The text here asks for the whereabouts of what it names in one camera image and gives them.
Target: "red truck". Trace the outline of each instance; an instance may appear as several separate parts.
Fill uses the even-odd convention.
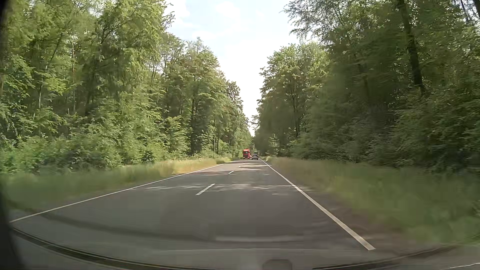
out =
[[[243,159],[249,159],[252,156],[250,155],[250,149],[244,149],[243,150]]]

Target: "foliage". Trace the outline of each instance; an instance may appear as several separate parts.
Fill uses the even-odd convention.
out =
[[[291,0],[264,68],[255,146],[306,159],[477,171],[480,35],[471,1]]]
[[[0,69],[0,172],[240,154],[239,89],[164,0],[14,0]]]

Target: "solid white edge line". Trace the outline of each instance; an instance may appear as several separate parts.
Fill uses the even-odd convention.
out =
[[[216,166],[220,166],[220,165],[223,165],[223,164],[217,164],[215,166],[204,168],[204,169],[197,170],[197,171],[194,171],[194,172],[200,172],[200,171],[210,169],[210,168],[213,168],[213,167],[216,167]],[[146,183],[146,184],[142,184],[142,185],[139,185],[139,186],[134,186],[134,187],[131,187],[131,188],[127,188],[127,189],[124,189],[124,190],[119,190],[119,191],[116,191],[116,192],[108,193],[108,194],[105,194],[105,195],[97,196],[97,197],[86,199],[86,200],[83,200],[83,201],[74,202],[74,203],[70,203],[70,204],[67,204],[67,205],[64,205],[64,206],[55,207],[55,208],[52,208],[52,209],[49,209],[49,210],[45,210],[45,211],[42,211],[42,212],[38,212],[38,213],[35,213],[35,214],[31,214],[31,215],[28,215],[28,216],[24,216],[24,217],[21,217],[21,218],[14,219],[14,220],[10,221],[10,223],[15,222],[15,221],[21,221],[21,220],[24,220],[26,218],[38,216],[38,215],[41,215],[41,214],[45,214],[45,213],[55,211],[55,210],[58,210],[58,209],[61,209],[61,208],[65,208],[65,207],[68,207],[68,206],[76,205],[76,204],[79,204],[79,203],[83,203],[83,202],[91,201],[91,200],[98,199],[98,198],[101,198],[101,197],[105,197],[105,196],[113,195],[113,194],[116,194],[116,193],[120,193],[120,192],[123,192],[123,191],[131,190],[131,189],[134,189],[134,188],[142,187],[144,185],[155,184],[155,183],[158,183],[158,182],[161,182],[161,181],[165,181],[165,180],[168,180],[168,179],[172,179],[172,178],[175,178],[175,177],[183,176],[183,175],[194,173],[194,172],[188,172],[188,173],[184,173],[184,174],[180,174],[180,175],[175,175],[175,176],[165,178],[165,179],[162,179],[162,180],[158,180],[158,181],[154,181],[154,182],[151,182],[151,183]]]
[[[215,183],[213,183],[213,184],[209,185],[208,187],[204,188],[202,191],[200,191],[199,193],[195,194],[195,196],[198,196],[198,195],[202,194],[203,192],[205,192],[205,190],[211,188],[213,185],[215,185]]]
[[[335,221],[340,227],[342,227],[342,229],[344,229],[347,233],[349,233],[351,236],[353,236],[353,238],[355,238],[355,240],[357,240],[360,244],[362,244],[362,246],[364,246],[367,250],[374,250],[375,247],[373,247],[370,243],[368,243],[365,239],[363,239],[363,237],[361,237],[360,235],[358,235],[356,232],[354,232],[351,228],[349,228],[348,226],[345,225],[345,223],[343,223],[341,220],[339,220],[336,216],[334,216],[332,213],[330,213],[327,209],[325,209],[325,207],[321,206],[318,202],[316,202],[314,199],[312,199],[312,197],[308,196],[308,194],[306,194],[303,190],[301,190],[300,188],[298,188],[295,184],[293,184],[292,182],[290,182],[290,180],[288,180],[285,176],[281,175],[279,172],[277,172],[274,168],[272,168],[272,166],[270,166],[269,164],[267,164],[265,161],[264,163],[270,167],[274,172],[276,172],[278,175],[280,175],[283,179],[285,179],[285,181],[287,181],[290,185],[292,185],[292,187],[294,187],[295,189],[297,189],[302,195],[304,195],[309,201],[311,201],[316,207],[318,207],[318,209],[320,209],[321,211],[323,211],[325,214],[327,214],[328,217],[330,217],[333,221]]]

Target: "dry grass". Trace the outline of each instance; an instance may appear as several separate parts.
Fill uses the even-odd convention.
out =
[[[419,240],[466,241],[480,233],[475,175],[427,173],[330,160],[269,158],[273,167]]]
[[[18,173],[3,175],[3,191],[9,200],[24,207],[38,208],[55,201],[75,198],[92,192],[111,191],[147,183],[169,176],[192,172],[224,159],[168,160],[148,165],[130,165],[108,171]]]

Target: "road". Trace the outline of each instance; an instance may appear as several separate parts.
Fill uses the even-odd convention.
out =
[[[185,267],[231,269],[246,258],[254,265],[286,256],[311,269],[393,255],[309,193],[264,161],[240,160],[39,215],[15,211],[11,224],[69,248]],[[17,241],[30,265],[52,256]]]

